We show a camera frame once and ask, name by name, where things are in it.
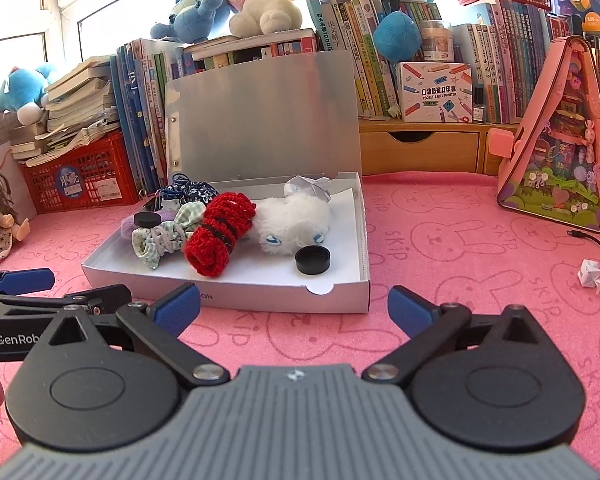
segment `purple fluffy ball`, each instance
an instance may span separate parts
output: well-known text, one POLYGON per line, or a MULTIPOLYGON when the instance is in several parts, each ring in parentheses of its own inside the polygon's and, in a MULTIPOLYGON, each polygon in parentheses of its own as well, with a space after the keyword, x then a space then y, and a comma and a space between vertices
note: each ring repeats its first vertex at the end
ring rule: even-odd
MULTIPOLYGON (((176 213, 168 209, 158 211, 158 214, 160 215, 160 220, 162 222, 167 220, 173 221, 173 219, 176 218, 176 213)), ((134 216, 129 215, 122 222, 120 222, 120 236, 122 236, 125 240, 131 240, 131 233, 137 228, 138 226, 134 224, 134 216)))

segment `wooden drawer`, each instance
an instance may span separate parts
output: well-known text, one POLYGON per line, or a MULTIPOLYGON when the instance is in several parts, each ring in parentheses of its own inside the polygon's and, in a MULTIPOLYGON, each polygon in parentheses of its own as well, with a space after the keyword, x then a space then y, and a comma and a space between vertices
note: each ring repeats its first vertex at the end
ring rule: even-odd
POLYGON ((360 145, 363 174, 482 171, 478 132, 361 132, 360 145))
POLYGON ((482 167, 482 172, 485 175, 497 175, 498 167, 502 161, 502 157, 496 156, 496 155, 491 155, 491 153, 489 153, 488 146, 489 146, 489 134, 487 134, 487 144, 486 144, 485 150, 484 150, 484 165, 482 167))

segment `plastic jar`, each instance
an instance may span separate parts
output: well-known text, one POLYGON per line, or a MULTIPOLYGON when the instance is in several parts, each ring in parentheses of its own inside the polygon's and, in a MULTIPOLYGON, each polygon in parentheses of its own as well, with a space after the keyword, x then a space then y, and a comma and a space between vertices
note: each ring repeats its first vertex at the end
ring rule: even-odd
POLYGON ((420 35, 425 61, 454 62, 454 40, 448 22, 425 20, 420 23, 420 35))

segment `box lid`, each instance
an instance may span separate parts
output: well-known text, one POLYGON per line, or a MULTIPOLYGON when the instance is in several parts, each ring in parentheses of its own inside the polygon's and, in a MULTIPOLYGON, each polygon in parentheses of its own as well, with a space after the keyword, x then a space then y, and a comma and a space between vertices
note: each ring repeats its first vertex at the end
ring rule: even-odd
POLYGON ((362 172, 350 52, 273 57, 166 86, 169 176, 222 182, 362 172))

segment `red crochet item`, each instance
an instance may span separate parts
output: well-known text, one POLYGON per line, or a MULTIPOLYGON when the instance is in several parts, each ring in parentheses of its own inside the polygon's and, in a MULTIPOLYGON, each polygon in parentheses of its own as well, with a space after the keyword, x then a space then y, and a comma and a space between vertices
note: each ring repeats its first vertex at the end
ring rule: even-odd
POLYGON ((235 243, 251 229, 256 205, 243 193, 222 193, 206 206, 202 224, 182 249, 198 274, 217 278, 235 243))

